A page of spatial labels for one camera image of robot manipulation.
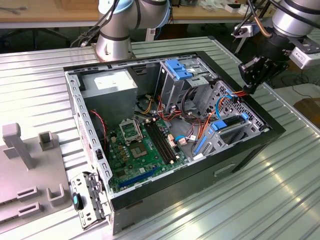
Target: green motherboard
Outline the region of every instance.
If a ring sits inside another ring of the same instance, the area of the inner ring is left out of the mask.
[[[157,136],[154,135],[155,132],[159,133],[157,129],[150,130],[150,126],[139,124],[143,139],[140,142],[133,141],[129,146],[126,145],[120,127],[108,133],[109,139],[111,139],[109,166],[113,173],[109,185],[113,192],[120,192],[135,184],[144,182],[148,178],[180,167],[187,162],[181,149],[178,147],[172,148],[168,144],[164,145],[166,145],[167,150],[170,148],[175,159],[170,163],[164,159],[162,146],[159,145],[158,141],[155,144],[152,139],[159,140],[159,138],[162,138],[161,141],[165,140],[168,143],[169,129],[162,119],[157,120],[153,127],[161,129],[161,136],[159,134]]]

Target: aluminum table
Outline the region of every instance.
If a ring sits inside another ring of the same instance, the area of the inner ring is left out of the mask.
[[[196,37],[132,47],[137,57],[206,51],[243,85],[240,61],[216,40]],[[0,124],[18,122],[22,139],[57,133],[68,179],[90,167],[62,67],[96,62],[91,47],[0,55]],[[266,84],[253,97],[286,132],[244,169],[115,236],[105,222],[83,231],[71,206],[0,239],[320,239],[319,130]]]

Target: ram slot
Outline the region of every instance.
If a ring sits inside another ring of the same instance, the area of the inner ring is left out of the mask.
[[[156,149],[159,151],[164,163],[170,164],[171,161],[175,161],[176,157],[172,152],[169,144],[162,136],[159,128],[156,124],[144,125],[147,133],[149,134],[152,142],[154,143]]]

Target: floor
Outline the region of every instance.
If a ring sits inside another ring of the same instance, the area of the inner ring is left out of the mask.
[[[214,36],[219,42],[221,42],[227,49],[234,52],[240,42],[239,39],[234,41],[231,36],[234,25],[228,24],[190,24],[187,29],[187,38],[201,37],[201,36]],[[74,41],[80,33],[86,31],[88,27],[61,27],[56,28],[59,33],[70,38],[71,42]],[[0,36],[9,32],[9,29],[0,29]],[[138,29],[131,33],[132,42],[142,42],[145,40],[145,29]],[[66,48],[66,42],[64,39],[57,38],[55,36],[48,35],[47,33],[39,32],[37,37],[37,49],[49,50]],[[258,49],[254,39],[248,41],[237,57],[243,61],[248,62],[255,55]],[[0,54],[12,53],[12,52],[26,52],[33,51],[33,37],[31,31],[24,32],[12,37],[9,37],[7,41],[0,41]],[[281,75],[269,82],[273,88],[283,88],[291,85],[299,85],[305,83],[320,84],[320,69],[312,68],[303,71],[302,77],[301,71],[287,70]]]

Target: motherboard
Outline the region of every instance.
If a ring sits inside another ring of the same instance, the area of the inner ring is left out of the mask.
[[[126,127],[122,127],[122,123],[108,133],[111,139],[109,165],[113,172],[109,185],[114,193],[176,169],[188,161],[177,145],[170,145],[170,132],[162,119],[135,123],[137,131],[132,122],[124,124]],[[139,132],[142,138],[128,143],[127,137],[139,135]]]

